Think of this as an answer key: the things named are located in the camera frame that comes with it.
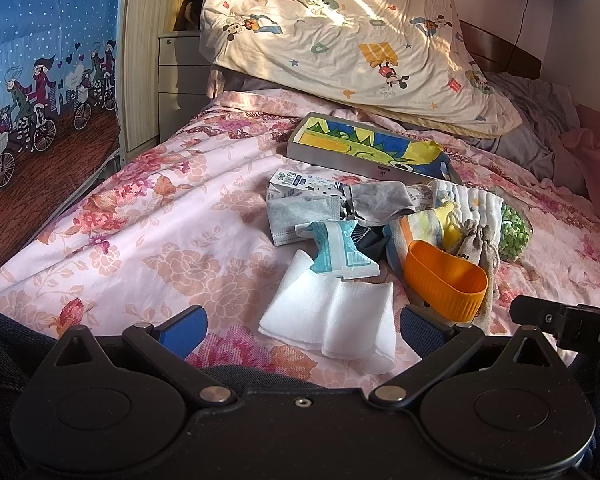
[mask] wooden cabinet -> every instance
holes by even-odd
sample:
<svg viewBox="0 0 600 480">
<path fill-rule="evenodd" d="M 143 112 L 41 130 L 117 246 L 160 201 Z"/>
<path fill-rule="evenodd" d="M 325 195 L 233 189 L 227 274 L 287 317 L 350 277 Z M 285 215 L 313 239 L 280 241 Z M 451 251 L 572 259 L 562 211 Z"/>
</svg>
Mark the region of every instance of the wooden cabinet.
<svg viewBox="0 0 600 480">
<path fill-rule="evenodd" d="M 210 63 L 200 54 L 197 31 L 168 32 L 158 38 L 158 124 L 164 142 L 208 104 Z"/>
</svg>

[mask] white gauze cloth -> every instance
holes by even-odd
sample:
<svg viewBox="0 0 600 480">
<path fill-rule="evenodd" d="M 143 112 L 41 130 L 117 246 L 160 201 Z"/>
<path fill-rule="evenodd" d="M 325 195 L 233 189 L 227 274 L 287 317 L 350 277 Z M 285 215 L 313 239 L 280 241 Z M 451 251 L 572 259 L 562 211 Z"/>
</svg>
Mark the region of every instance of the white gauze cloth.
<svg viewBox="0 0 600 480">
<path fill-rule="evenodd" d="M 458 207 L 454 212 L 461 226 L 467 220 L 475 220 L 478 225 L 489 225 L 493 230 L 493 244 L 500 243 L 502 228 L 502 199 L 483 189 L 459 186 L 446 180 L 435 180 L 431 184 L 433 191 L 433 207 L 440 207 L 449 200 Z"/>
<path fill-rule="evenodd" d="M 360 371 L 394 367 L 393 283 L 346 283 L 309 269 L 297 251 L 260 320 L 260 333 L 334 359 L 360 360 Z"/>
</svg>

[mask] dark denim pants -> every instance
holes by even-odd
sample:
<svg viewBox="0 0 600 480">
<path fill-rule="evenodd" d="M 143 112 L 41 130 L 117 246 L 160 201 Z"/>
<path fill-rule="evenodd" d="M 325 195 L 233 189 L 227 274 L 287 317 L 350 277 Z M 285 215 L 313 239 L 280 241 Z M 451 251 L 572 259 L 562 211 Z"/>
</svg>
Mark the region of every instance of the dark denim pants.
<svg viewBox="0 0 600 480">
<path fill-rule="evenodd" d="M 14 480 L 24 463 L 11 437 L 10 417 L 18 396 L 55 340 L 33 332 L 0 314 L 0 480 Z M 572 370 L 596 412 L 595 438 L 583 460 L 586 468 L 600 468 L 600 360 L 579 355 Z M 314 384 L 241 366 L 216 366 L 204 370 L 240 395 L 247 387 L 300 389 Z"/>
</svg>

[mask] bed frame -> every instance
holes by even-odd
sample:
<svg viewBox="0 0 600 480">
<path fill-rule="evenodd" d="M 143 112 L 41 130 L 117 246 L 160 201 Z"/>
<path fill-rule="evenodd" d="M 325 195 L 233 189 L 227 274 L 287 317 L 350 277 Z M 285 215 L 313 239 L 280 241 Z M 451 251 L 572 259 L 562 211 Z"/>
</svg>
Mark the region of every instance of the bed frame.
<svg viewBox="0 0 600 480">
<path fill-rule="evenodd" d="M 460 21 L 464 45 L 483 72 L 508 72 L 537 79 L 542 62 L 535 56 L 471 23 Z"/>
</svg>

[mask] orange container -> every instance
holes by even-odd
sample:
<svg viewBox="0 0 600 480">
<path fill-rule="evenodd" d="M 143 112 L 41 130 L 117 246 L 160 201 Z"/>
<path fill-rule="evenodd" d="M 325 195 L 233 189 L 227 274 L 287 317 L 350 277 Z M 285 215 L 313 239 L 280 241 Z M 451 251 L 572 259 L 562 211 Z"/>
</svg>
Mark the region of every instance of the orange container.
<svg viewBox="0 0 600 480">
<path fill-rule="evenodd" d="M 422 241 L 409 244 L 404 281 L 442 316 L 468 323 L 487 290 L 487 274 L 475 264 Z"/>
</svg>

